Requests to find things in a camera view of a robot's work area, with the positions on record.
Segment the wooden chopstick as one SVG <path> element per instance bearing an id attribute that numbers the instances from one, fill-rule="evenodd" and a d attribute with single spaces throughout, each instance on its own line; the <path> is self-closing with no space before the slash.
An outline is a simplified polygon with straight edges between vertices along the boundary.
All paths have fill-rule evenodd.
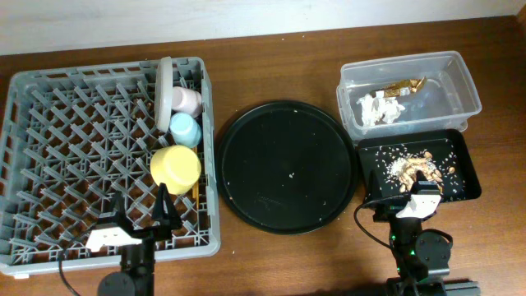
<path id="1" fill-rule="evenodd" d="M 199 183 L 195 183 L 192 188 L 192 196 L 195 199 L 196 202 L 196 210 L 199 210 L 200 207 L 200 191 L 199 191 Z"/>
<path id="2" fill-rule="evenodd" d="M 196 201 L 199 197 L 199 186 L 195 183 L 191 188 L 191 196 Z"/>

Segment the white paper napkin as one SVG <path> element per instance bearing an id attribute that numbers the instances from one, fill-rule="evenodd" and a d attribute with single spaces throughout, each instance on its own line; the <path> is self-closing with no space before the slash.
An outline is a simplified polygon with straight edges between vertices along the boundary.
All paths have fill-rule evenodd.
<path id="1" fill-rule="evenodd" d="M 374 127 L 377 123 L 391 124 L 405 110 L 395 97 L 377 98 L 367 94 L 357 104 L 362 107 L 364 127 Z"/>

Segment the blue plastic cup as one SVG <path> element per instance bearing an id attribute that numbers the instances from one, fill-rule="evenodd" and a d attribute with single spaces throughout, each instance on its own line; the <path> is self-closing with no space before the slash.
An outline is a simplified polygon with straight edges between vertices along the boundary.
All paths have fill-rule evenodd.
<path id="1" fill-rule="evenodd" d="M 201 126 L 187 113 L 175 113 L 169 122 L 169 131 L 178 145 L 194 148 L 202 139 Z"/>

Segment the light grey round plate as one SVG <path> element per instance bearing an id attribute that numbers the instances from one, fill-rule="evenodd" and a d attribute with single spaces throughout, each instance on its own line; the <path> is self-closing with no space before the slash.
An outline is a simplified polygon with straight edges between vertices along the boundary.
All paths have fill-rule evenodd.
<path id="1" fill-rule="evenodd" d="M 161 132 L 167 132 L 172 112 L 173 64 L 170 57 L 161 58 L 157 66 L 155 82 L 155 124 Z"/>

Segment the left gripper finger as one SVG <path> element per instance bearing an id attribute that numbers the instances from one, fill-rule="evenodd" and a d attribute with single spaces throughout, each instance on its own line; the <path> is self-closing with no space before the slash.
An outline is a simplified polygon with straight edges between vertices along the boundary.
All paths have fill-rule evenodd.
<path id="1" fill-rule="evenodd" d="M 113 195 L 108 211 L 102 214 L 102 224 L 133 230 L 132 222 L 127 218 L 124 199 L 120 192 Z"/>
<path id="2" fill-rule="evenodd" d="M 182 227 L 182 219 L 177 213 L 165 183 L 159 185 L 151 217 L 153 221 L 158 223 L 159 227 L 164 227 L 169 230 L 180 229 Z"/>

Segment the yellow plastic bowl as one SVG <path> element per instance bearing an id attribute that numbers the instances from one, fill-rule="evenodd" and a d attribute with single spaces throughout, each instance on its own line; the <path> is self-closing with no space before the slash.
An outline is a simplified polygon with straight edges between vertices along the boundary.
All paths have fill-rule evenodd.
<path id="1" fill-rule="evenodd" d="M 169 146 L 157 150 L 150 161 L 150 173 L 157 185 L 164 183 L 172 195 L 191 190 L 201 176 L 197 153 L 186 146 Z"/>

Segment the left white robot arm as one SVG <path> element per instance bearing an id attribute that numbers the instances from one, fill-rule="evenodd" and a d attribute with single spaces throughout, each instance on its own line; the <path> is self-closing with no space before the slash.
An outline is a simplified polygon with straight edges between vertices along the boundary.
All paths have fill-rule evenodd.
<path id="1" fill-rule="evenodd" d="M 114 194 L 109 211 L 98 218 L 90 233 L 90 250 L 97 252 L 102 246 L 122 247 L 120 270 L 106 275 L 97 288 L 98 295 L 132 296 L 152 295 L 155 289 L 155 244 L 172 237 L 182 227 L 167 186 L 159 185 L 151 214 L 153 226 L 134 229 L 127 218 L 120 192 Z"/>

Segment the food scraps pile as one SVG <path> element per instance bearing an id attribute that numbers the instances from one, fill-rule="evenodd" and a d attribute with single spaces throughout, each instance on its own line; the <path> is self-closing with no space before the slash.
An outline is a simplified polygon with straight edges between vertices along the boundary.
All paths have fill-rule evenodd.
<path id="1" fill-rule="evenodd" d="M 387 166 L 388 179 L 391 183 L 397 181 L 399 191 L 409 192 L 417 181 L 417 174 L 422 173 L 425 181 L 432 182 L 438 186 L 439 192 L 443 192 L 445 177 L 455 176 L 455 167 L 450 166 L 446 169 L 437 167 L 432 154 L 428 151 L 420 155 L 402 155 L 395 159 L 391 157 L 392 162 Z"/>

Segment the pink plastic cup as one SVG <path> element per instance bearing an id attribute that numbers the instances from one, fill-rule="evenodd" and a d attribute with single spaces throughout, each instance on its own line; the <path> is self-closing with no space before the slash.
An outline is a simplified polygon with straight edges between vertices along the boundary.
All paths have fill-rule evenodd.
<path id="1" fill-rule="evenodd" d="M 172 110 L 197 118 L 202 113 L 202 97 L 196 90 L 173 87 Z"/>

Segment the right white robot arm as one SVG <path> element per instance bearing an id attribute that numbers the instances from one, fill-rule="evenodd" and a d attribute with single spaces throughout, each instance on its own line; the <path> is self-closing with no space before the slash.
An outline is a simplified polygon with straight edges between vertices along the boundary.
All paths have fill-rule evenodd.
<path id="1" fill-rule="evenodd" d="M 369 176 L 368 194 L 359 210 L 374 210 L 375 222 L 390 226 L 389 242 L 373 238 L 390 249 L 396 261 L 398 276 L 390 278 L 373 295 L 459 295 L 482 293 L 475 281 L 465 280 L 446 283 L 450 274 L 449 260 L 454 240 L 438 229 L 424 229 L 422 222 L 431 218 L 441 201 L 437 183 L 428 181 L 423 172 L 417 172 L 417 181 L 408 192 L 384 197 L 376 173 Z"/>

